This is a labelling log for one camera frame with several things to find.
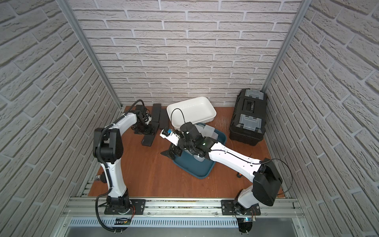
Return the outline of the clear pencil case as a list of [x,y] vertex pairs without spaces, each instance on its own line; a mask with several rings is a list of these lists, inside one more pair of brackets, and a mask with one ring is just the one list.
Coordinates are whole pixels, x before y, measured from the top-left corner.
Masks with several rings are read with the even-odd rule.
[[199,162],[203,162],[206,159],[206,156],[201,157],[200,155],[194,155],[193,157]]
[[218,134],[215,132],[215,128],[209,125],[204,126],[201,132],[201,135],[203,137],[211,137],[212,139],[216,139],[216,140],[218,139]]

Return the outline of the white plastic tray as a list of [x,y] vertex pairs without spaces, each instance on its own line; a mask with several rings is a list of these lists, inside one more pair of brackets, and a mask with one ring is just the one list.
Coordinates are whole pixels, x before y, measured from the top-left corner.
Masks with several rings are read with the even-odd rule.
[[208,123],[214,120],[217,112],[206,97],[197,97],[167,106],[168,117],[172,126],[180,130],[185,122]]

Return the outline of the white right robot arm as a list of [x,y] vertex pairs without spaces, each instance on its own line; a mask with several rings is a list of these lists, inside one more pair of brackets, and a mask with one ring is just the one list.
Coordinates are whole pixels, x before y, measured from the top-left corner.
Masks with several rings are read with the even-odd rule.
[[169,149],[162,153],[171,159],[188,151],[192,155],[221,163],[252,182],[251,186],[241,190],[235,198],[236,210],[242,212],[258,203],[274,205],[283,179],[271,159],[261,161],[229,149],[212,137],[202,136],[191,122],[183,124],[180,130],[166,127],[161,131],[160,137],[171,143]]

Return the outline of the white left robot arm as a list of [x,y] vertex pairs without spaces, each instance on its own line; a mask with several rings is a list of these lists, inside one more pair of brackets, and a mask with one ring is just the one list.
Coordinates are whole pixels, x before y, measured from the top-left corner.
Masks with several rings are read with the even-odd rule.
[[128,189],[121,171],[123,155],[122,135],[130,128],[139,133],[153,131],[151,115],[141,110],[124,113],[110,125],[94,131],[93,155],[104,171],[108,186],[107,207],[115,212],[126,213],[131,208]]

